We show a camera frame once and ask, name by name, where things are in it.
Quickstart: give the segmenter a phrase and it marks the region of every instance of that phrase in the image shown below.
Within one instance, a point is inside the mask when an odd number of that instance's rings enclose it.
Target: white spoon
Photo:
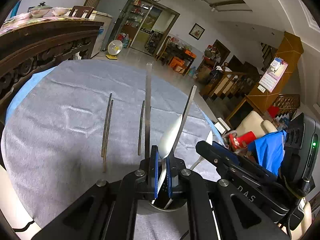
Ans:
[[[212,131],[209,132],[207,139],[205,140],[207,143],[209,143],[210,145],[212,145],[212,141],[213,141],[213,135],[212,135]],[[193,171],[193,169],[204,160],[204,158],[202,156],[199,157],[199,159],[190,167],[190,170]]]
[[[177,120],[170,126],[170,128],[164,132],[159,142],[158,152],[161,159],[162,171],[158,180],[158,193],[166,177],[167,165],[165,163],[165,159],[171,152],[174,141],[176,140],[176,137],[178,135],[181,122],[182,115],[179,115]]]

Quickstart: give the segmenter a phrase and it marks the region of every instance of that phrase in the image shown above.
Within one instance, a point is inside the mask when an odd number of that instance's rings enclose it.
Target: dining table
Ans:
[[[98,179],[121,180],[139,168],[140,113],[146,71],[112,60],[66,60],[41,78],[31,78],[7,111],[1,152],[22,205],[43,228]],[[113,109],[103,172],[101,146],[109,95]],[[152,76],[150,145],[182,114],[188,96]],[[193,102],[175,156],[189,168],[198,158],[195,146],[213,124]],[[141,149],[144,149],[144,133]],[[220,176],[208,161],[194,171],[204,179]],[[172,212],[140,212],[134,239],[180,239],[188,230],[187,207]]]

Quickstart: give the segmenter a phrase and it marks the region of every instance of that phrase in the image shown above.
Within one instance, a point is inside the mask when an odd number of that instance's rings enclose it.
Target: picture frame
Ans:
[[[189,35],[194,37],[195,39],[199,40],[204,33],[205,29],[202,28],[199,24],[193,25],[191,31],[189,32]]]

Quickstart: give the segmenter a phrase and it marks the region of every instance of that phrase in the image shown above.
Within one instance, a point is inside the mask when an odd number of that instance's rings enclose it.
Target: blue plastic bag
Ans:
[[[259,165],[278,176],[278,169],[284,157],[284,142],[287,133],[268,133],[248,145],[248,151],[256,153]]]

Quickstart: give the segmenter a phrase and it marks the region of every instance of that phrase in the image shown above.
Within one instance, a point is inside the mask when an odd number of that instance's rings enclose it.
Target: silver bolt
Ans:
[[[98,179],[97,182],[96,182],[96,185],[98,187],[104,187],[106,184],[107,184],[107,181],[104,180],[104,179]]]
[[[220,179],[219,180],[219,185],[223,186],[223,187],[226,187],[226,186],[229,185],[229,181],[227,181],[226,179]]]
[[[189,175],[191,174],[191,170],[183,169],[183,170],[181,171],[181,174],[182,174],[183,176],[189,176]]]
[[[134,174],[136,175],[136,176],[138,176],[138,177],[142,177],[143,175],[144,175],[144,170],[136,170],[135,172],[134,172]]]

